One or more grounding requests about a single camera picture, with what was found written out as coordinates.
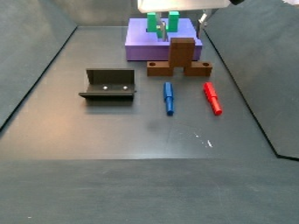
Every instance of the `gray wall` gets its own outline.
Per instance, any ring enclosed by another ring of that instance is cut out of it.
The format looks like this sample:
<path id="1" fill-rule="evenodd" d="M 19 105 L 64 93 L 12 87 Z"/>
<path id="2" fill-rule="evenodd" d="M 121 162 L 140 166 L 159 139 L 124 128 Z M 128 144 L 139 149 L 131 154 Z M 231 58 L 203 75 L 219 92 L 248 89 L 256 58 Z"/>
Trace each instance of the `gray wall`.
<path id="1" fill-rule="evenodd" d="M 0 128 L 76 24 L 48 0 L 0 0 Z"/>
<path id="2" fill-rule="evenodd" d="M 129 18 L 144 18 L 136 7 L 136 0 L 52 0 L 77 25 L 127 26 Z M 182 12 L 182 18 L 195 21 L 202 12 Z"/>
<path id="3" fill-rule="evenodd" d="M 219 10 L 206 29 L 247 104 L 282 157 L 299 158 L 299 10 L 247 0 Z"/>

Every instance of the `purple block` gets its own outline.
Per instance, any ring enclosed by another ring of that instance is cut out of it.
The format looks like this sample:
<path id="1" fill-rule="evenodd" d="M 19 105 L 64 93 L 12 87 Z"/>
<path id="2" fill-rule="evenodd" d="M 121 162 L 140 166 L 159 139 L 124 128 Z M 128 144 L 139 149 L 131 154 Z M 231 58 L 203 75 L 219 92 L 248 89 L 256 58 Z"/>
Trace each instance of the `purple block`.
<path id="1" fill-rule="evenodd" d="M 147 19 L 129 18 L 125 35 L 125 59 L 127 60 L 168 60 L 168 51 L 171 42 L 159 42 L 155 32 L 145 32 Z M 194 38 L 195 51 L 194 60 L 202 56 L 202 41 L 196 38 L 196 31 L 188 18 L 180 18 L 179 31 L 168 32 L 171 38 Z"/>

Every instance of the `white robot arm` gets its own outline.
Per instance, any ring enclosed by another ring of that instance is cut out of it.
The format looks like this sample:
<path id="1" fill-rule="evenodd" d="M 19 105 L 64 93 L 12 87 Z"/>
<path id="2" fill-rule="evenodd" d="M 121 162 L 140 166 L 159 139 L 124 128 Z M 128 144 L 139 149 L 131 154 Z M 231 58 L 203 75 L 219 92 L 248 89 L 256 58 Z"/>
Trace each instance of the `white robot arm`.
<path id="1" fill-rule="evenodd" d="M 137 0 L 140 12 L 192 11 L 228 7 L 244 0 Z"/>

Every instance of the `brown wooden block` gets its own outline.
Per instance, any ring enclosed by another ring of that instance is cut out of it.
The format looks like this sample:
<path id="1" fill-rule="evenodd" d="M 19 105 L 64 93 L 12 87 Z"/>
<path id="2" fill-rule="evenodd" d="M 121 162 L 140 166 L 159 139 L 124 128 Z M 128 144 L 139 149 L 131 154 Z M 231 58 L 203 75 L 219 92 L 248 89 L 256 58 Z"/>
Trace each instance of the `brown wooden block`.
<path id="1" fill-rule="evenodd" d="M 170 48 L 170 67 L 190 67 L 195 49 L 194 38 L 172 38 Z"/>
<path id="2" fill-rule="evenodd" d="M 174 76 L 168 61 L 147 61 L 147 76 Z"/>
<path id="3" fill-rule="evenodd" d="M 184 67 L 186 76 L 211 76 L 212 65 L 206 61 L 194 61 L 191 67 Z"/>

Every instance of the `dark gray bracket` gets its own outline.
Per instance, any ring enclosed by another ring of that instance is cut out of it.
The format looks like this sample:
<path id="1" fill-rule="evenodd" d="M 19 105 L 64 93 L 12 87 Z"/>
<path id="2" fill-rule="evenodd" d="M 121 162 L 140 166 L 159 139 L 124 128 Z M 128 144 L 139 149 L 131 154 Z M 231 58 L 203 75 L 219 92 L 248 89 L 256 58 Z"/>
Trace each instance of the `dark gray bracket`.
<path id="1" fill-rule="evenodd" d="M 133 98 L 136 91 L 133 69 L 88 68 L 88 90 L 79 95 L 87 99 Z"/>

